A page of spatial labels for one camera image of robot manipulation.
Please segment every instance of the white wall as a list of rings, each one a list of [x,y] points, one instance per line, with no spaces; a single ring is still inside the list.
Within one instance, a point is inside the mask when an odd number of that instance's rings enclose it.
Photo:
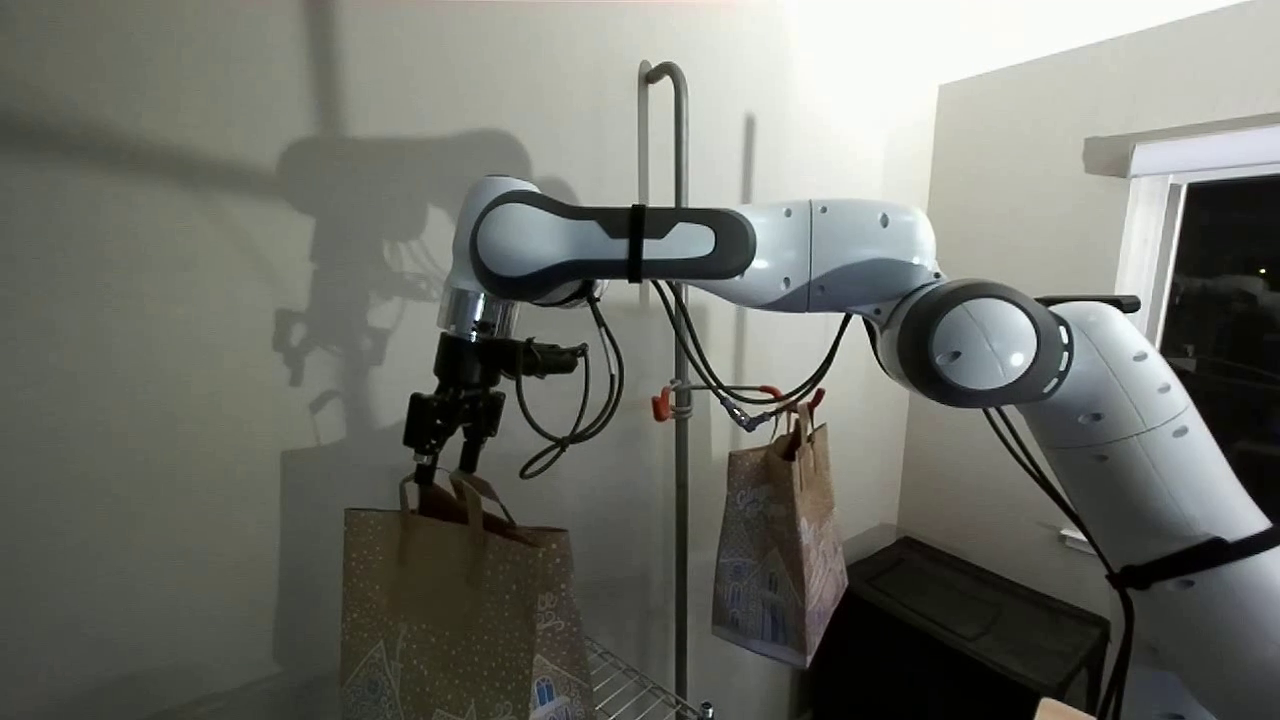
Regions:
[[[526,172],[637,202],[637,69],[681,59],[693,202],[924,206],[936,93],[876,77],[913,77],[882,34],[780,0],[5,6],[0,716],[326,716],[342,507],[391,506],[409,471],[402,412],[431,389],[464,189]],[[652,115],[666,157],[666,88]],[[577,533],[594,630],[666,678],[673,448],[647,391],[669,350],[652,302],[608,289],[608,308],[632,361],[616,428],[517,486],[538,445],[508,409],[481,468],[520,516]],[[699,316],[724,370],[776,386],[832,329]],[[586,321],[529,313],[526,333],[582,340]],[[862,535],[895,523],[909,409],[862,336],[837,376],[839,519]],[[783,716],[789,672],[704,630],[737,445],[699,404],[693,697]]]
[[[1275,114],[1275,42],[1280,10],[1241,6],[948,85],[929,202],[945,268],[1030,294],[1115,294],[1128,183],[1086,175],[1086,140]],[[1061,516],[978,412],[913,404],[904,528],[1114,609],[1098,559],[1058,546]]]

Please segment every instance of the black box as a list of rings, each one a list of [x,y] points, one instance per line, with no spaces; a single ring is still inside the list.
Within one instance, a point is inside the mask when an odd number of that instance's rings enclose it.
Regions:
[[[849,567],[811,662],[817,720],[1030,720],[1042,697],[1098,710],[1110,619],[920,539]]]

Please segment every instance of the brown paper bag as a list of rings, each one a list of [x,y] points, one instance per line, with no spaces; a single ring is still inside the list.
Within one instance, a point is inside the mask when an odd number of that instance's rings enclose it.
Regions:
[[[837,533],[828,428],[797,412],[797,428],[730,457],[715,547],[715,638],[809,667],[849,589]]]
[[[453,487],[428,487],[425,512],[349,512],[343,716],[594,716],[568,533],[520,528],[476,477]]]

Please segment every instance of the black cable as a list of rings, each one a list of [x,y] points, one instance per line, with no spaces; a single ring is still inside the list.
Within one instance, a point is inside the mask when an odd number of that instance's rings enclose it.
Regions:
[[[1098,559],[1104,564],[1110,577],[1115,577],[1115,564],[1100,554],[1091,528],[1086,523],[1086,516],[1067,506],[1067,498],[1053,486],[1053,477],[1042,468],[1042,461],[1033,457],[1033,448],[1024,445],[1024,435],[1017,431],[1017,426],[1008,421],[1003,409],[985,409],[987,428],[996,431],[996,439],[1003,445],[1003,454],[1033,477],[1033,486],[1086,533],[1086,539],[1091,546]],[[1115,663],[1110,672],[1104,684],[1104,699],[1100,699],[1100,720],[1120,720],[1126,714],[1126,684],[1128,684],[1128,662],[1133,662],[1133,596],[1128,589],[1115,589],[1120,596],[1120,647],[1115,647]]]
[[[606,358],[606,370],[608,370],[606,404],[599,404],[599,412],[594,421],[586,421],[587,404],[594,404],[594,352],[587,350],[582,350],[582,358],[586,358],[586,372],[582,372],[586,376],[586,391],[582,391],[582,404],[577,404],[577,415],[571,415],[568,431],[551,431],[533,415],[529,397],[526,397],[526,382],[517,372],[520,415],[542,439],[550,439],[542,454],[533,454],[520,464],[520,481],[545,477],[571,445],[586,445],[586,439],[599,435],[614,426],[614,415],[616,415],[616,409],[626,399],[626,389],[627,389],[626,352],[619,352],[619,345],[616,345],[616,336],[608,329],[608,316],[599,313],[597,296],[587,302],[587,313],[594,313],[597,345],[599,345],[599,358]]]
[[[661,284],[661,281],[652,289],[655,289],[655,296],[661,296],[661,303],[669,313],[669,325],[677,329],[677,340],[681,340],[681,352],[687,358],[687,370],[704,382],[704,389],[715,397],[715,404],[747,431],[761,428],[765,421],[776,421],[780,412],[797,409],[799,399],[809,399],[824,386],[824,376],[828,376],[828,370],[832,370],[832,361],[837,361],[837,352],[843,345],[843,333],[854,325],[854,316],[839,321],[839,329],[837,329],[837,336],[828,345],[828,358],[797,389],[789,389],[789,391],[765,391],[765,389],[743,391],[743,389],[724,386],[720,372],[713,370],[681,294],[673,284]]]

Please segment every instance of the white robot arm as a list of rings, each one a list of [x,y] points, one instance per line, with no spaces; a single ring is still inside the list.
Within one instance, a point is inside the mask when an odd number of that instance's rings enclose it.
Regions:
[[[508,336],[514,302],[560,303],[619,275],[687,281],[769,313],[855,313],[904,389],[958,409],[1012,404],[1100,558],[1126,567],[1115,579],[1138,589],[1161,658],[1226,720],[1275,716],[1275,533],[1115,308],[945,281],[929,217],[900,206],[571,210],[491,175],[457,228],[442,389],[476,376],[467,350]]]

